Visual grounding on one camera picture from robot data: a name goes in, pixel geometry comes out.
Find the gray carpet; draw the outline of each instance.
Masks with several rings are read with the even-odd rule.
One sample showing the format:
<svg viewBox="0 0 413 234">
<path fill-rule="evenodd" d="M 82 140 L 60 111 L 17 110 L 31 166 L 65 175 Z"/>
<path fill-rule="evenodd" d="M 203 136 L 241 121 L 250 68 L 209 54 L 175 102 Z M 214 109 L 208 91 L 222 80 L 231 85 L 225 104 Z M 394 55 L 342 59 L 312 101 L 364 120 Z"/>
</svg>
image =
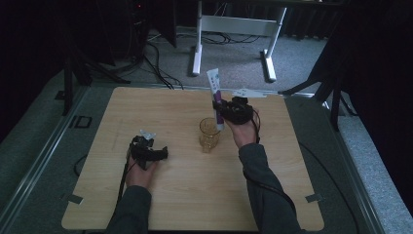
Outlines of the gray carpet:
<svg viewBox="0 0 413 234">
<path fill-rule="evenodd" d="M 259 51 L 268 46 L 268 38 L 259 38 L 248 44 L 225 46 L 204 44 L 199 77 L 190 75 L 193 58 L 191 47 L 195 45 L 194 38 L 179 38 L 177 49 L 163 39 L 151 42 L 159 48 L 160 67 L 170 76 L 179 79 L 185 86 L 208 87 L 206 71 L 219 68 L 221 87 L 224 89 L 249 88 L 272 92 L 288 89 L 305 81 L 325 45 L 325 41 L 314 39 L 296 41 L 293 38 L 280 38 L 273 54 L 278 81 L 268 83 L 259 59 Z M 148 46 L 145 55 L 155 61 L 154 52 L 155 50 Z M 131 86 L 161 84 L 153 74 L 145 71 L 148 68 L 147 64 L 143 63 L 132 74 L 131 71 L 127 71 L 120 75 L 131 80 Z M 10 233 L 81 233 L 64 230 L 61 227 L 60 222 L 67 203 L 59 200 L 59 197 L 73 190 L 77 181 L 73 167 L 78 159 L 88 153 L 111 91 L 117 85 L 107 78 L 94 75 L 94 83 L 76 112 L 77 116 L 92 117 L 91 127 L 88 129 L 72 127 L 65 130 L 60 144 L 19 213 Z M 314 93 L 317 87 L 314 85 L 303 92 Z M 31 161 L 41 150 L 42 142 L 47 140 L 54 126 L 61 119 L 59 115 L 62 111 L 62 102 L 54 100 L 56 92 L 61 89 L 62 74 L 59 74 L 51 80 L 19 125 L 0 145 L 2 209 L 19 185 L 19 180 L 29 168 Z M 343 152 L 338 149 L 335 139 L 338 135 L 328 124 L 325 108 L 307 97 L 289 97 L 286 103 L 298 139 L 314 152 L 339 185 L 351 211 L 355 213 L 359 233 L 369 233 L 343 169 L 341 162 Z M 318 233 L 356 233 L 355 221 L 331 178 L 307 149 L 302 148 L 302 152 L 314 188 L 325 198 L 319 203 L 325 227 Z"/>
</svg>

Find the dark background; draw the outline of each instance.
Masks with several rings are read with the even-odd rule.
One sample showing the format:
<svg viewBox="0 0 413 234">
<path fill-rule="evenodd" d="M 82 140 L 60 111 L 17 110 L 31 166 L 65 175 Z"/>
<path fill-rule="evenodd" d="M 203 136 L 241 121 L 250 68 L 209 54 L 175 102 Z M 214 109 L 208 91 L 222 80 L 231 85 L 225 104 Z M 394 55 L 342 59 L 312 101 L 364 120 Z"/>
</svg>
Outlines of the dark background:
<svg viewBox="0 0 413 234">
<path fill-rule="evenodd" d="M 45 0 L 0 3 L 0 140 L 19 121 L 44 85 L 63 69 L 67 51 L 61 46 L 59 28 L 46 3 Z M 194 25 L 195 17 L 191 14 L 196 11 L 188 8 L 195 9 L 196 2 L 178 4 L 178 24 Z M 352 1 L 309 77 L 333 69 L 334 61 L 347 55 L 342 90 L 350 95 L 410 213 L 413 209 L 410 187 L 413 99 L 409 94 L 413 90 L 412 15 L 408 0 Z M 119 54 L 124 55 L 122 45 L 115 45 L 120 47 Z"/>
</svg>

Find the human hand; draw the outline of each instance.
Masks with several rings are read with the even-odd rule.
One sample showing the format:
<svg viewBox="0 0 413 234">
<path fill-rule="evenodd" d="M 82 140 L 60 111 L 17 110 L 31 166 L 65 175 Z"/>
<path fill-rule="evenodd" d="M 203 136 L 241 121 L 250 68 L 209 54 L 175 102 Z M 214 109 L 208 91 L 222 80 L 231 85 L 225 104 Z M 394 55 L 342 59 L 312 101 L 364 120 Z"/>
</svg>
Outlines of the human hand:
<svg viewBox="0 0 413 234">
<path fill-rule="evenodd" d="M 257 123 L 258 109 L 254 108 L 254 110 L 255 111 L 253 115 L 253 120 L 255 123 Z M 227 125 L 230 127 L 233 133 L 234 142 L 238 146 L 238 148 L 241 148 L 244 145 L 249 144 L 249 143 L 255 143 L 257 141 L 255 127 L 252 124 L 252 121 L 248 121 L 242 125 L 235 125 L 231 121 L 228 121 L 226 119 L 224 120 L 225 120 L 225 123 L 227 123 Z"/>
<path fill-rule="evenodd" d="M 152 176 L 157 168 L 159 161 L 153 162 L 149 168 L 145 171 L 141 169 L 134 161 L 132 157 L 129 159 L 128 164 L 128 174 L 125 179 L 127 187 L 138 185 L 146 189 L 149 188 L 151 184 Z"/>
</svg>

